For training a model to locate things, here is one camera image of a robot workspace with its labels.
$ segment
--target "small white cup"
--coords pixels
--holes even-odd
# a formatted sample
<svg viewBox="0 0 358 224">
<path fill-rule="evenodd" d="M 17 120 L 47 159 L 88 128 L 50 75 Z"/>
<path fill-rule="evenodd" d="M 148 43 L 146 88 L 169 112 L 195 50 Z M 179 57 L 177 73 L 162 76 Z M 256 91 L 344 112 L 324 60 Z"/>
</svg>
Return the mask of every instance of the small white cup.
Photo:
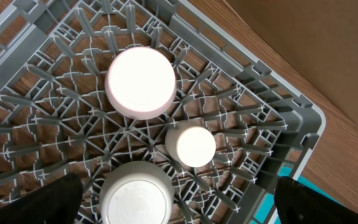
<svg viewBox="0 0 358 224">
<path fill-rule="evenodd" d="M 216 143 L 206 128 L 189 121 L 180 121 L 168 130 L 165 148 L 174 160 L 190 167 L 201 167 L 215 155 Z"/>
<path fill-rule="evenodd" d="M 169 177 L 149 162 L 128 162 L 103 183 L 99 208 L 104 224 L 166 224 L 173 203 Z"/>
<path fill-rule="evenodd" d="M 120 53 L 110 65 L 104 86 L 112 106 L 134 119 L 161 115 L 176 95 L 171 63 L 149 47 L 133 47 Z"/>
</svg>

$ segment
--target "pink cup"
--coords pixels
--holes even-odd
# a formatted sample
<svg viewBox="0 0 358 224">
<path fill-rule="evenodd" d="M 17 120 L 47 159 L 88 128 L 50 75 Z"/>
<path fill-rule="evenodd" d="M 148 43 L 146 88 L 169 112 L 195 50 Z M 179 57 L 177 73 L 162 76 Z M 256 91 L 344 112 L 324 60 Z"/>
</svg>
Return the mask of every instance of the pink cup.
<svg viewBox="0 0 358 224">
<path fill-rule="evenodd" d="M 110 103 L 122 115 L 152 119 L 166 111 L 175 98 L 175 72 L 157 50 L 133 47 L 112 61 L 105 89 Z"/>
</svg>

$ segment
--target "wooden table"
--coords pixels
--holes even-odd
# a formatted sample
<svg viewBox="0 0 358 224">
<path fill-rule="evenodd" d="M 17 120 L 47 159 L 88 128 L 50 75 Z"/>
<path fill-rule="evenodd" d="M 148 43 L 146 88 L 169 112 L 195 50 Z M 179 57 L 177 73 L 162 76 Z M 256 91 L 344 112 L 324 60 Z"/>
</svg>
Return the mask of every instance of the wooden table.
<svg viewBox="0 0 358 224">
<path fill-rule="evenodd" d="M 358 127 L 257 36 L 223 1 L 190 0 L 324 111 L 326 129 L 303 175 L 343 205 L 358 212 Z M 9 3 L 10 0 L 0 0 L 0 12 Z"/>
</svg>

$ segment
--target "round object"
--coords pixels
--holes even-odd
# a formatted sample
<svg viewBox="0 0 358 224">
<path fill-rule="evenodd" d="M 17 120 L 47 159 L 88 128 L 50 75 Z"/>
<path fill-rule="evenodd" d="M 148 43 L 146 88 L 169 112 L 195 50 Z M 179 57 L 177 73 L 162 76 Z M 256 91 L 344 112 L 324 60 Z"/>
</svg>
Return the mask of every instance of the round object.
<svg viewBox="0 0 358 224">
<path fill-rule="evenodd" d="M 105 224 L 165 224 L 172 211 L 173 187 L 158 166 L 129 162 L 108 175 L 99 200 Z"/>
<path fill-rule="evenodd" d="M 215 155 L 216 143 L 206 128 L 181 121 L 168 130 L 165 147 L 176 161 L 190 167 L 201 167 Z"/>
<path fill-rule="evenodd" d="M 176 95 L 175 72 L 157 50 L 133 47 L 112 61 L 105 89 L 112 106 L 124 116 L 151 119 L 172 104 Z"/>
</svg>

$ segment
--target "gray plastic crate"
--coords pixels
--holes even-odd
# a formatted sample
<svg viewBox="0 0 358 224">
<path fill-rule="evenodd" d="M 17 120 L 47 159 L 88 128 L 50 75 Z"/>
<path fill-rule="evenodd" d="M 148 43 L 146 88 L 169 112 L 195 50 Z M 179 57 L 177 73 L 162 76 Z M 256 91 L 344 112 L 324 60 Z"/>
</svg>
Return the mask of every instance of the gray plastic crate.
<svg viewBox="0 0 358 224">
<path fill-rule="evenodd" d="M 44 2 L 13 0 L 0 15 L 0 33 L 18 16 L 26 22 L 0 43 L 0 191 L 10 190 L 0 206 L 77 172 L 85 190 L 76 222 L 100 223 L 103 174 L 143 160 L 172 179 L 172 223 L 276 220 L 274 206 L 255 216 L 282 167 L 297 179 L 313 152 L 326 122 L 315 104 L 187 0 Z M 119 115 L 102 85 L 111 60 L 138 45 L 161 51 L 177 73 L 174 104 L 148 121 Z M 213 132 L 208 165 L 182 167 L 165 152 L 179 120 Z"/>
</svg>

